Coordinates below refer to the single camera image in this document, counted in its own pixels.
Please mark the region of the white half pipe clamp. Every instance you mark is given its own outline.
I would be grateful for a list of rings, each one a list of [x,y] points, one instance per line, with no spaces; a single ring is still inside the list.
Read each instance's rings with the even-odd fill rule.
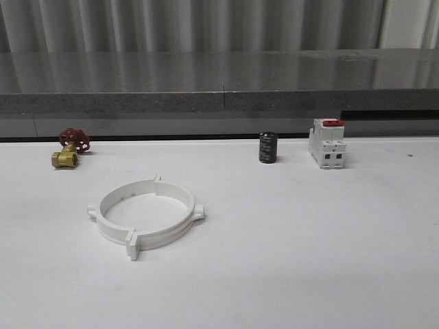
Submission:
[[[182,219],[169,228],[153,233],[135,231],[130,240],[131,256],[134,256],[134,251],[162,247],[179,239],[191,228],[195,220],[204,218],[204,205],[195,203],[194,196],[184,187],[161,180],[153,180],[153,185],[156,195],[177,199],[187,207],[187,210]]]
[[[145,240],[144,242],[141,242],[141,232],[137,232],[135,227],[117,225],[107,220],[105,214],[114,205],[127,198],[136,195],[155,193],[155,184],[160,181],[161,177],[156,176],[151,180],[130,182],[114,189],[101,200],[93,202],[87,207],[88,215],[95,220],[97,228],[102,236],[113,243],[125,245],[127,255],[131,260],[136,260],[140,251],[156,249],[167,243],[165,241],[160,241],[158,239],[160,236],[157,235],[157,233],[144,234],[143,238],[145,238]]]

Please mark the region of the black cylindrical capacitor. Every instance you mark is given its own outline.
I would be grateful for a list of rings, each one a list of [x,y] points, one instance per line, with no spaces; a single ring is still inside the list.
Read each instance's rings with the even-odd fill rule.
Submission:
[[[262,132],[259,134],[259,161],[264,164],[272,164],[277,160],[278,136],[274,132]]]

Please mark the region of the brass valve red handwheel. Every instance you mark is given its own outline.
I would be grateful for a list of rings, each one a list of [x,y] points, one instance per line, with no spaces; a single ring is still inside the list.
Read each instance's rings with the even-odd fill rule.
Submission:
[[[90,138],[82,130],[68,128],[59,134],[62,145],[61,152],[54,152],[51,156],[52,166],[55,168],[75,168],[78,165],[78,154],[90,149]]]

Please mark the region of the grey stone counter ledge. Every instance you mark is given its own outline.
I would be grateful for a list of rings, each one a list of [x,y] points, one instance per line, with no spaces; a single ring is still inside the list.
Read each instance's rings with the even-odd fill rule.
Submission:
[[[323,117],[347,136],[436,135],[438,52],[1,54],[4,139],[305,136]]]

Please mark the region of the white circuit breaker red switch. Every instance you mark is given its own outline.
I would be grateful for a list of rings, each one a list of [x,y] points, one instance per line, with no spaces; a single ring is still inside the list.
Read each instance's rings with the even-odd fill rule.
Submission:
[[[321,169],[341,169],[346,158],[344,121],[314,119],[309,131],[309,153]]]

